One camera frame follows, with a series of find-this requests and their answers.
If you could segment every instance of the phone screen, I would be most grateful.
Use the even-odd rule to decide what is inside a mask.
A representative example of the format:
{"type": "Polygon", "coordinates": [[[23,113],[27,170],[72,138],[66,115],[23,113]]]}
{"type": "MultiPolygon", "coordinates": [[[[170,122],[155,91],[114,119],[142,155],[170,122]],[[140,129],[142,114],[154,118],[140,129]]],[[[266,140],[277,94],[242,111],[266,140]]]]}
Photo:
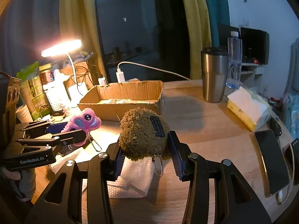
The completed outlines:
{"type": "Polygon", "coordinates": [[[269,182],[270,194],[275,194],[289,183],[286,163],[272,130],[255,132],[269,182]]]}

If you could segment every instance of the dark window glass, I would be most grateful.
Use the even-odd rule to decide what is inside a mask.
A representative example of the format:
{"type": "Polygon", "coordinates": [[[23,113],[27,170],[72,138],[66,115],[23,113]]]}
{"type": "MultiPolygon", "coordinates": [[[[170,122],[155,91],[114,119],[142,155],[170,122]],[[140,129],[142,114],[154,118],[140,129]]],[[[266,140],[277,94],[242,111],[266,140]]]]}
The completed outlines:
{"type": "MultiPolygon", "coordinates": [[[[183,0],[96,0],[96,7],[102,56],[112,82],[117,82],[116,67],[121,61],[190,76],[183,0]]],[[[126,80],[182,80],[136,65],[120,67],[126,80]]]]}

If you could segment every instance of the black tumbler lid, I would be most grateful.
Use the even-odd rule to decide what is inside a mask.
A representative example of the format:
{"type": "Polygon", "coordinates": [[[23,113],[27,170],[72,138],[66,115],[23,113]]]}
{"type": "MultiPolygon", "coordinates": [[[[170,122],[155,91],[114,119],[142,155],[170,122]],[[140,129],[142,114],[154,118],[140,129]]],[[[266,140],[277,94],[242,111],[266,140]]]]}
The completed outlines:
{"type": "Polygon", "coordinates": [[[226,48],[224,47],[206,47],[201,51],[201,53],[208,54],[208,55],[228,56],[228,53],[226,52],[226,48]]]}

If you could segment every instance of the brown plush toy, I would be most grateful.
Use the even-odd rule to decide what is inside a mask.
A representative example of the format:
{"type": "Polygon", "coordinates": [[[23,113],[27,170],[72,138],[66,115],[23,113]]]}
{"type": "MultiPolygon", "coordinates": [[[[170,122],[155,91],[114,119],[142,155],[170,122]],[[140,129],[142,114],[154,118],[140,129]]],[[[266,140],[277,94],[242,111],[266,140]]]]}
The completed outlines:
{"type": "Polygon", "coordinates": [[[120,146],[126,157],[137,161],[145,157],[159,156],[169,159],[167,147],[169,126],[165,120],[152,110],[131,109],[121,120],[120,146]]]}

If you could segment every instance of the water bottle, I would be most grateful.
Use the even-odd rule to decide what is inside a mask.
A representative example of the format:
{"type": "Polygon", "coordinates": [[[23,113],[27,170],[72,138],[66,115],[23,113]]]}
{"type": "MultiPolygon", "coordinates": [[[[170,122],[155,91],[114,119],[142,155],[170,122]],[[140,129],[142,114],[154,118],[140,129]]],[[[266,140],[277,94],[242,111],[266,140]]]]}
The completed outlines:
{"type": "Polygon", "coordinates": [[[226,85],[229,88],[238,89],[240,87],[241,64],[242,64],[242,40],[239,39],[239,33],[231,31],[231,37],[228,41],[228,76],[226,85]]]}

